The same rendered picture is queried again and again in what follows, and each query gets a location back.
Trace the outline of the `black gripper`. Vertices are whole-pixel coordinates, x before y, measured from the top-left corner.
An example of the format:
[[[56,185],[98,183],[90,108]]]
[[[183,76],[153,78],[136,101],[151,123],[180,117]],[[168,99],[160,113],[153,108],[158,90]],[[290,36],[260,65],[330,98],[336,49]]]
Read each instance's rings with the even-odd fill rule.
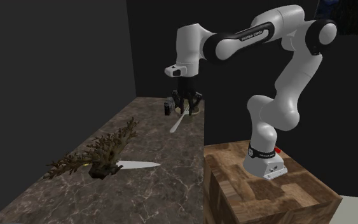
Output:
[[[184,111],[184,99],[179,94],[188,93],[189,115],[192,115],[197,109],[203,95],[196,92],[195,83],[196,77],[178,77],[177,90],[171,92],[171,96],[175,102],[176,107],[179,107],[181,112]]]

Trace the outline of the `small black grey canister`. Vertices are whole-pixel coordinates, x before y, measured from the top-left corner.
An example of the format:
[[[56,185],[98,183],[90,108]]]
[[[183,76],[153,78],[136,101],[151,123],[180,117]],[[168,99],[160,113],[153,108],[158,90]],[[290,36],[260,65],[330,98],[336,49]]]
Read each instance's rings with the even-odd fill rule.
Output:
[[[173,97],[166,98],[163,105],[165,116],[169,116],[176,108],[176,102]]]

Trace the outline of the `white spoon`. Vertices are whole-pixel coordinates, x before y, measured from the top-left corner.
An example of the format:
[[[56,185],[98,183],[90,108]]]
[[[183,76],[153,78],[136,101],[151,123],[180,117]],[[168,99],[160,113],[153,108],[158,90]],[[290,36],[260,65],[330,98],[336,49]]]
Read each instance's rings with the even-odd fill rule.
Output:
[[[172,126],[172,128],[170,129],[170,133],[174,133],[178,126],[180,125],[182,119],[184,118],[185,115],[189,114],[189,106],[186,107],[186,109],[184,110],[184,112],[182,113],[182,115],[179,117],[178,121],[176,121],[176,123]]]

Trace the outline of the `white blade knife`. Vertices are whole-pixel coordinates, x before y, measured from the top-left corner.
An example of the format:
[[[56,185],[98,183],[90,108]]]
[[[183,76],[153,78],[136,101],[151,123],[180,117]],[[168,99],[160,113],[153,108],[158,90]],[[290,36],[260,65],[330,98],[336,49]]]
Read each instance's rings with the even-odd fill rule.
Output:
[[[119,167],[119,166],[121,166],[122,169],[143,169],[143,168],[157,167],[160,166],[160,164],[155,162],[120,160],[117,163],[110,165],[110,167]]]

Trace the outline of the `brown branching coral ornament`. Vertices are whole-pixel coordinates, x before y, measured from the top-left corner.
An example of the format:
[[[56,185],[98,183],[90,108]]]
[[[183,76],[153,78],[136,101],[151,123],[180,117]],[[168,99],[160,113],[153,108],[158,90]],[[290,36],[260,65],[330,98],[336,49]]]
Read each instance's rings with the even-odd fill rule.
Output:
[[[135,128],[138,124],[138,121],[131,118],[126,126],[118,131],[93,138],[93,143],[88,144],[84,152],[67,152],[60,160],[49,164],[51,169],[43,177],[53,179],[65,172],[72,174],[85,164],[90,165],[88,174],[93,179],[104,179],[108,175],[115,175],[123,168],[118,164],[119,155],[130,140],[137,136]]]

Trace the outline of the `wooden patterned robot stand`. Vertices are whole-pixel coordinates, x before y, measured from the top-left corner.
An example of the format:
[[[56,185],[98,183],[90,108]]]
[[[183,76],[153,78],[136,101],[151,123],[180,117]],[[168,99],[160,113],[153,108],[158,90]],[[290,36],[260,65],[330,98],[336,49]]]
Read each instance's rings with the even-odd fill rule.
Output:
[[[248,145],[204,148],[203,224],[330,224],[341,196],[284,152],[287,174],[249,174],[242,166]]]

